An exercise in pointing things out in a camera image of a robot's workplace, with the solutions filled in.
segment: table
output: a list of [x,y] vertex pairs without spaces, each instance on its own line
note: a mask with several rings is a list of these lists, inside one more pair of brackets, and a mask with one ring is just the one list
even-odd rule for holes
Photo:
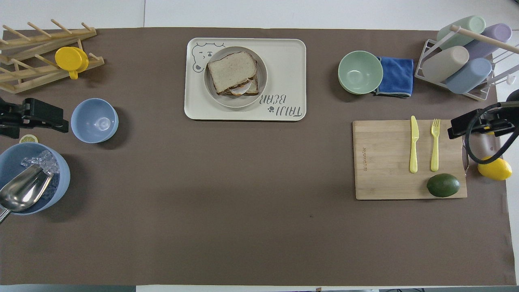
[[[189,120],[182,106],[185,44],[200,35],[303,40],[307,116],[297,123]],[[338,61],[355,49],[416,60],[433,35],[99,30],[84,47],[102,52],[106,65],[77,81],[64,79],[20,96],[37,94],[63,107],[66,118],[80,101],[104,98],[119,113],[119,131],[99,145],[81,143],[72,133],[31,131],[81,176],[73,175],[66,196],[34,215],[37,220],[4,223],[2,284],[514,284],[504,183],[487,183],[472,172],[469,198],[463,200],[354,199],[352,121],[405,119],[411,113],[449,119],[475,101],[417,81],[412,98],[384,98],[381,107],[380,97],[354,97],[341,89]],[[130,42],[135,39],[141,42]],[[341,39],[355,42],[336,45]],[[404,40],[408,45],[402,47]],[[161,46],[147,46],[158,41]],[[485,104],[494,101],[492,96]],[[163,111],[169,112],[150,118]],[[12,143],[0,140],[2,148]],[[167,171],[157,177],[160,169]],[[15,233],[17,246],[7,236]],[[25,260],[14,261],[14,255]],[[28,260],[35,263],[24,264]],[[21,271],[30,278],[19,278]]]

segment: blue towel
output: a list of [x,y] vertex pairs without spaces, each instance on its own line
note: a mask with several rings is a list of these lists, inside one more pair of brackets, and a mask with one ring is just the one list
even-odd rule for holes
[[384,76],[375,95],[408,98],[413,93],[413,60],[378,57]]

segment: knife blade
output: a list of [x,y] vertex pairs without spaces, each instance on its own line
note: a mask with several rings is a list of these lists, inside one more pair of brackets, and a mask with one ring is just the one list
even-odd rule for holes
[[418,123],[415,116],[411,116],[411,158],[409,159],[409,171],[411,173],[418,172],[418,160],[416,158],[416,141],[420,138]]

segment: white cup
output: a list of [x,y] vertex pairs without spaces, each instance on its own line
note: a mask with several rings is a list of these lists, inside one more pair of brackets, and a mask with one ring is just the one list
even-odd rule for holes
[[439,52],[422,64],[424,77],[431,82],[447,79],[469,61],[469,51],[462,46],[454,46]]

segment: wooden cutting board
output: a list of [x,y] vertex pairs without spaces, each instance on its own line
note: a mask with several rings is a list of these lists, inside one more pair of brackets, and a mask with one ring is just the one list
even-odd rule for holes
[[439,170],[432,172],[432,120],[418,120],[420,138],[416,142],[418,172],[409,171],[411,122],[353,122],[355,190],[359,200],[403,200],[438,198],[427,190],[430,177],[447,173],[461,183],[460,190],[447,198],[467,197],[462,158],[462,139],[450,140],[449,121],[441,121]]

